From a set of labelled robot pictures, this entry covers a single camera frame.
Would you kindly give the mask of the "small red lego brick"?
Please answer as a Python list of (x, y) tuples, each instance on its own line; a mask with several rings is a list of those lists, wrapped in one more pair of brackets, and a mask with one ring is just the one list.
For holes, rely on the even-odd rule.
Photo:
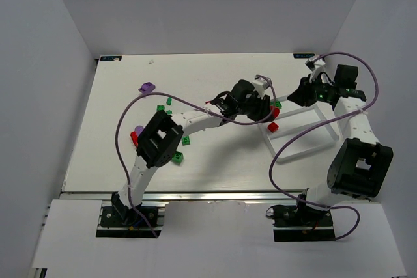
[(271, 122), (268, 126), (267, 129), (269, 130), (269, 132), (274, 133), (279, 129), (279, 126), (275, 123), (275, 122)]

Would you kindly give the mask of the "red 2x4 lego brick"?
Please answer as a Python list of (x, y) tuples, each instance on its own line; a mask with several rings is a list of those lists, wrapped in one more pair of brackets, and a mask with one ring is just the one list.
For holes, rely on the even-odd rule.
[(272, 117), (271, 117), (271, 121), (274, 121), (278, 115), (280, 114), (280, 109), (278, 109), (277, 107), (270, 107), (271, 108), (271, 112), (272, 112)]

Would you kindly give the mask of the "purple lego brick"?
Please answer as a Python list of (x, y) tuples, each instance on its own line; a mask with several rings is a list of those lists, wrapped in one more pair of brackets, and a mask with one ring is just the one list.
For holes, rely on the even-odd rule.
[(151, 83), (151, 82), (146, 82), (144, 84), (142, 84), (142, 86), (140, 86), (140, 88), (138, 88), (138, 91), (142, 94), (149, 94), (151, 93), (154, 89), (156, 88), (156, 86)]

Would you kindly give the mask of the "purple round lego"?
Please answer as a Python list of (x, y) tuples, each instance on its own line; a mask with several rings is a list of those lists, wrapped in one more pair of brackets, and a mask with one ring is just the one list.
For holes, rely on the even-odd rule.
[(141, 132), (143, 131), (144, 127), (143, 126), (136, 126), (134, 131), (136, 133), (137, 136), (139, 136), (141, 134)]

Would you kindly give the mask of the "red lego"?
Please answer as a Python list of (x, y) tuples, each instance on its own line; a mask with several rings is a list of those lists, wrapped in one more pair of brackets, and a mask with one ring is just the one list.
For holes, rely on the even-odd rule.
[(130, 138), (131, 138), (134, 146), (137, 147), (138, 146), (138, 142), (137, 142), (137, 134), (136, 134), (136, 132), (131, 132), (130, 133)]

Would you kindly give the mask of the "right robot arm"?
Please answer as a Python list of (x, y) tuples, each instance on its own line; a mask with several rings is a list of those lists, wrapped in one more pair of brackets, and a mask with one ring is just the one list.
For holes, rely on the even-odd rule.
[(358, 67), (338, 65), (332, 80), (322, 80), (325, 67), (307, 63), (312, 73), (300, 80), (288, 100), (303, 107), (316, 102), (332, 106), (343, 144), (332, 161), (326, 182), (300, 194), (293, 216), (302, 223), (320, 220), (329, 208), (347, 200), (379, 194), (394, 152), (377, 139), (365, 113), (366, 96), (356, 88)]

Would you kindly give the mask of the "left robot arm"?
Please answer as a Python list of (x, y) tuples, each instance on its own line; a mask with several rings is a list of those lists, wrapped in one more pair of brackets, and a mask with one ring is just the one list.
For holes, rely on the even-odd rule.
[(256, 75), (253, 81), (239, 80), (232, 90), (219, 93), (202, 107), (192, 104), (191, 110), (174, 115), (164, 110), (155, 112), (137, 139), (133, 167), (121, 165), (126, 183), (111, 196), (117, 219), (126, 226), (137, 220), (149, 222), (140, 210), (145, 190), (157, 169), (174, 158), (186, 136), (235, 123), (239, 115), (249, 119), (248, 125), (273, 121), (274, 109), (270, 103), (276, 97), (265, 93), (271, 88), (269, 78)]

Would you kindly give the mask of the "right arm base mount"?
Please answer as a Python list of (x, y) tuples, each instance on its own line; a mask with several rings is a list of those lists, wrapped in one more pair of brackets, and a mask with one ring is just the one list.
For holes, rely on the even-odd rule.
[(274, 205), (265, 212), (273, 221), (275, 242), (335, 241), (334, 224), (329, 211), (316, 210), (304, 203)]

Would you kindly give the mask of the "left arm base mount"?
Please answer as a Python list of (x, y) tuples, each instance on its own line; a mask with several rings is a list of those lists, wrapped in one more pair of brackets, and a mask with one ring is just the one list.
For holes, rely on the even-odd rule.
[(96, 228), (97, 238), (133, 238), (156, 239), (164, 224), (165, 208), (161, 206), (141, 206), (138, 210), (146, 217), (146, 221), (135, 211), (128, 212), (123, 221), (116, 210), (110, 206), (102, 206)]

